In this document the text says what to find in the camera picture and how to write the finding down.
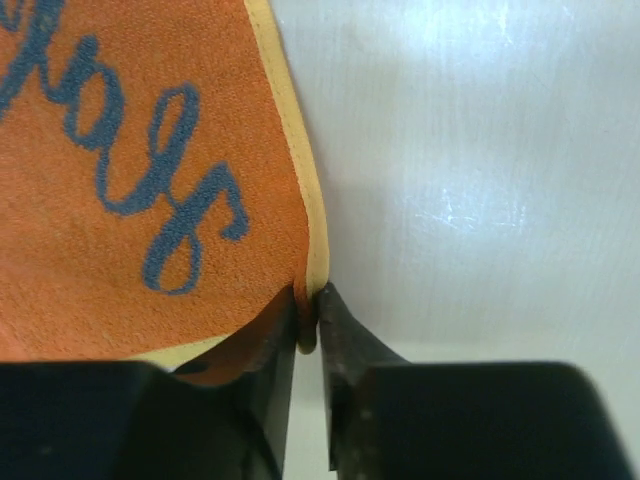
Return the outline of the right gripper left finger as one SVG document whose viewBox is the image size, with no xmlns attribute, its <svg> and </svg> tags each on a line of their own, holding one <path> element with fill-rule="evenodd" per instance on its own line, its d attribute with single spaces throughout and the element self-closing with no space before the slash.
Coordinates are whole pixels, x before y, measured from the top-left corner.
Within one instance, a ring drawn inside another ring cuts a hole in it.
<svg viewBox="0 0 640 480">
<path fill-rule="evenodd" d="M 279 479 L 298 312 L 284 288 L 174 370 L 144 361 L 5 363 L 5 479 Z"/>
</svg>

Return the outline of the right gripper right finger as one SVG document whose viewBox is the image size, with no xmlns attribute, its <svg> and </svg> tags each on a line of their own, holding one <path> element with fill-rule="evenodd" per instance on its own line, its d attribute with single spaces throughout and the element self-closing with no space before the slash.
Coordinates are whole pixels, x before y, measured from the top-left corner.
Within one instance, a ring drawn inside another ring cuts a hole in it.
<svg viewBox="0 0 640 480">
<path fill-rule="evenodd" d="M 412 363 L 317 297 L 330 468 L 341 479 L 630 479 L 593 383 L 549 361 Z"/>
</svg>

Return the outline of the orange towel with grey spots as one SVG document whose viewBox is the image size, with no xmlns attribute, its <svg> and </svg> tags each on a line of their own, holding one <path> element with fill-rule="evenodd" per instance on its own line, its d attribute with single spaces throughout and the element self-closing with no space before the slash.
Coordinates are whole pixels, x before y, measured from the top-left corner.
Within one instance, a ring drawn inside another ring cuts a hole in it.
<svg viewBox="0 0 640 480">
<path fill-rule="evenodd" d="M 266 1 L 1 5 L 1 358 L 175 366 L 283 288 L 326 215 Z"/>
</svg>

